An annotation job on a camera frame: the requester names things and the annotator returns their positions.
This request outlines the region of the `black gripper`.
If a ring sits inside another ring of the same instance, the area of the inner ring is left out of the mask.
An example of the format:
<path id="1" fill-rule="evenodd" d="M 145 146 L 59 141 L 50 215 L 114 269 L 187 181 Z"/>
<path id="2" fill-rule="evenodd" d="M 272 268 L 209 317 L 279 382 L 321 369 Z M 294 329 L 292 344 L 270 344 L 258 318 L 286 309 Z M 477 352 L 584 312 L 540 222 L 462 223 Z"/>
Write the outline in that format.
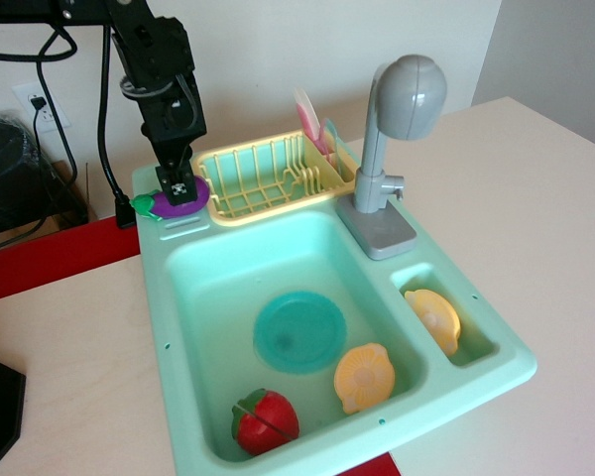
<path id="1" fill-rule="evenodd" d="M 139 104 L 142 133 L 160 164 L 156 174 L 162 192 L 172 205 L 195 202 L 195 176 L 185 162 L 191 143 L 206 134 L 206 124 L 187 31 L 175 17 L 154 16 L 145 1 L 107 1 L 105 6 L 128 80 L 124 94 Z"/>

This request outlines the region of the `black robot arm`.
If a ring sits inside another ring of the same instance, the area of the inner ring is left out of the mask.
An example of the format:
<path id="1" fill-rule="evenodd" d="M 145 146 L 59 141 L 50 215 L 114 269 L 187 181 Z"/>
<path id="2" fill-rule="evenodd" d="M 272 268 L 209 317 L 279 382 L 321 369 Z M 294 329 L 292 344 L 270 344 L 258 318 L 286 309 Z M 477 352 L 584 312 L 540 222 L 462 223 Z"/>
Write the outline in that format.
<path id="1" fill-rule="evenodd" d="M 145 1 L 0 1 L 0 24 L 47 24 L 62 38 L 71 26 L 110 29 L 123 65 L 123 95 L 140 109 L 142 134 L 158 159 L 168 203 L 199 200 L 191 144 L 206 124 L 187 32 L 176 18 L 156 17 Z"/>

